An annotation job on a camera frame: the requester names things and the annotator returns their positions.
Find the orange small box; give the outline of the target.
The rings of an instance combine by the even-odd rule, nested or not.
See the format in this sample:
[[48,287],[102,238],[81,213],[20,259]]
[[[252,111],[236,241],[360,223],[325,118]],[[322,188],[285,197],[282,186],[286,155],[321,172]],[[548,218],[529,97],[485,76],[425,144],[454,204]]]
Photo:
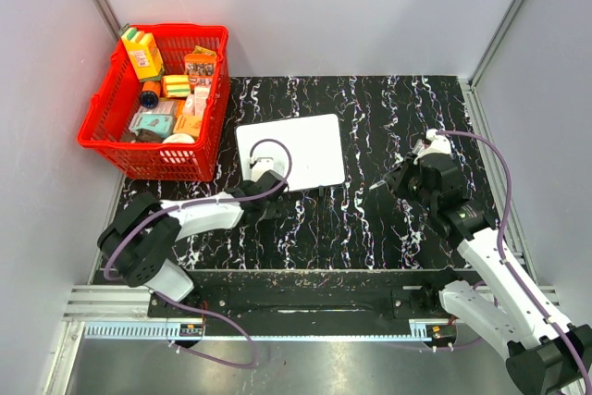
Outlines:
[[197,140],[200,137],[202,122],[200,117],[181,115],[177,118],[173,132],[175,134],[186,134]]

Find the teal product box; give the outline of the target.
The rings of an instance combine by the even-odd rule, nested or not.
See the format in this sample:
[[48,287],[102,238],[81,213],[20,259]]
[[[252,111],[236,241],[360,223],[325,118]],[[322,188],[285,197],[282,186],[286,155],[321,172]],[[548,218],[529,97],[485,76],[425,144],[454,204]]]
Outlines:
[[138,133],[140,130],[149,130],[166,138],[172,134],[175,121],[171,115],[136,113],[129,124],[129,131]]

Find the yellow green sponge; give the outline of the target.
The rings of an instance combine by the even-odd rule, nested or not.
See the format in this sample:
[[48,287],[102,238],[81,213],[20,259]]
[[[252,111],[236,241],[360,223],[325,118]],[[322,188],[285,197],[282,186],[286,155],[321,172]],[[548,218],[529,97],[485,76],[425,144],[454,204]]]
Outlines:
[[187,75],[165,75],[161,79],[162,96],[165,98],[186,98],[191,94]]

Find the white rectangular whiteboard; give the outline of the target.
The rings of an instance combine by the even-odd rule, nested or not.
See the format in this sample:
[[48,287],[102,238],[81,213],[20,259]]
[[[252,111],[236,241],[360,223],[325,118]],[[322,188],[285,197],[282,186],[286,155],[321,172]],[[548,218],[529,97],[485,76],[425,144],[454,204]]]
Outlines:
[[242,177],[250,180],[253,158],[273,157],[289,191],[345,181],[339,119],[335,114],[242,125],[235,131]]

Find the orange snack box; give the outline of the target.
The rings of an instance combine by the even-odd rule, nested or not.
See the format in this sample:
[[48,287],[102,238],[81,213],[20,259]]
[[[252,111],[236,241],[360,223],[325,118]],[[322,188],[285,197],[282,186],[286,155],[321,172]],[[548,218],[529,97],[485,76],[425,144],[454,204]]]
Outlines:
[[185,74],[189,77],[211,77],[214,75],[217,52],[196,45],[184,56]]

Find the white marker pen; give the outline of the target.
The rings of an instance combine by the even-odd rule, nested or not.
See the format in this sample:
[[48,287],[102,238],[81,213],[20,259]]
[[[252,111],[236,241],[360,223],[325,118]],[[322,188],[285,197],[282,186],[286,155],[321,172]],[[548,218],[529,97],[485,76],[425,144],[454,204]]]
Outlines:
[[385,179],[381,179],[381,180],[379,180],[379,181],[375,182],[374,184],[372,184],[372,185],[369,187],[369,191],[371,191],[371,190],[375,190],[375,189],[377,189],[377,188],[379,188],[379,187],[381,187],[381,186],[383,186],[383,185],[386,185],[386,183],[387,183],[387,181],[386,181]]

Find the yellow juice carton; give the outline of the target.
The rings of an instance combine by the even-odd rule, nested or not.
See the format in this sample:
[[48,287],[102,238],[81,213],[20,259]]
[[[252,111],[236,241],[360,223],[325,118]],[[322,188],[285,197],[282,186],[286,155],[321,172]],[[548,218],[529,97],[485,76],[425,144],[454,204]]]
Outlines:
[[165,73],[164,62],[151,32],[127,26],[121,30],[120,40],[140,82],[161,79]]

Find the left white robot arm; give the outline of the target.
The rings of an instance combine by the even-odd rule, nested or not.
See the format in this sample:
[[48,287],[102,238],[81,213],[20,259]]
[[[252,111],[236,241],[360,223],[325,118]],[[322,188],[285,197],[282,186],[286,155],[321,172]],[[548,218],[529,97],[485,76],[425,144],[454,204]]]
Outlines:
[[268,170],[255,181],[195,200],[159,201],[148,192],[137,196],[97,240],[107,259],[105,278],[164,295],[180,316],[195,314],[201,296],[187,272],[168,258],[173,245],[272,216],[286,187],[285,179]]

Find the white round lid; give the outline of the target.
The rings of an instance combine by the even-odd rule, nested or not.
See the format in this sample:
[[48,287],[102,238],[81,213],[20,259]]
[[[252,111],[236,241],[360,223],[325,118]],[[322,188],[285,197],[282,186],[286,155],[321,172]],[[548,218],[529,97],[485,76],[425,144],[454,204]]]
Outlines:
[[172,144],[172,143],[194,144],[195,140],[189,134],[174,133],[163,140],[163,144]]

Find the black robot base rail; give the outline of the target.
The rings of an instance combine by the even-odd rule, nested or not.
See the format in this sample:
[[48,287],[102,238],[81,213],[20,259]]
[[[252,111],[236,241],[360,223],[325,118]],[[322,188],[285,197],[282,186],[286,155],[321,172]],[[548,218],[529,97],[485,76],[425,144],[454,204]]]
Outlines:
[[439,271],[192,271],[185,304],[220,313],[253,337],[405,335],[413,322],[448,324],[432,289]]

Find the red plastic shopping basket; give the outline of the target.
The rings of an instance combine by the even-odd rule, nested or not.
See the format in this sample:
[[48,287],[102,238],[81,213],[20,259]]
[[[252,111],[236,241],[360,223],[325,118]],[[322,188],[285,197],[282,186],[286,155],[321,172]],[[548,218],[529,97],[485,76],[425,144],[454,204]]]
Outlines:
[[211,181],[215,175],[230,94],[228,29],[222,25],[191,23],[140,24],[138,28],[154,36],[167,74],[182,73],[184,56],[197,45],[217,52],[213,87],[199,138],[193,144],[122,141],[140,108],[141,83],[124,44],[119,42],[110,56],[101,87],[89,102],[78,143],[96,151],[130,179]]

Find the orange can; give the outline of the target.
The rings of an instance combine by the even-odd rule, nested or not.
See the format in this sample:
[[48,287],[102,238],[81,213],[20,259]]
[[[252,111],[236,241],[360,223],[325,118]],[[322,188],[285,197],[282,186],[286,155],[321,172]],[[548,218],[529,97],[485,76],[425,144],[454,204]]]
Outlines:
[[139,95],[140,105],[154,109],[158,105],[161,94],[161,82],[159,80],[148,80],[142,85],[142,91]]

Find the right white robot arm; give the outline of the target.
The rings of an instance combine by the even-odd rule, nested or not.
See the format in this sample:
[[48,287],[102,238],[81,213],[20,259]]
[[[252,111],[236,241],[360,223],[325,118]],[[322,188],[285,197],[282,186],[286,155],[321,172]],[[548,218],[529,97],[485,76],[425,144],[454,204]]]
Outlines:
[[495,302],[446,275],[422,292],[424,312],[465,322],[501,357],[523,394],[552,394],[583,380],[591,386],[591,327],[576,326],[542,292],[508,249],[494,219],[464,194],[463,174],[448,154],[408,154],[388,173],[388,190],[420,204],[432,229],[488,285]]

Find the pink white box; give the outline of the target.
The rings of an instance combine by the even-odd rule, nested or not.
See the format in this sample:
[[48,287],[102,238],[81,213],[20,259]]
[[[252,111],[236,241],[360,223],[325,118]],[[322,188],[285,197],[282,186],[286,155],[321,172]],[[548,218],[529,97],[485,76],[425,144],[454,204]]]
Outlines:
[[202,117],[207,106],[210,91],[210,86],[197,85],[193,93],[190,93],[185,99],[182,114],[185,116]]

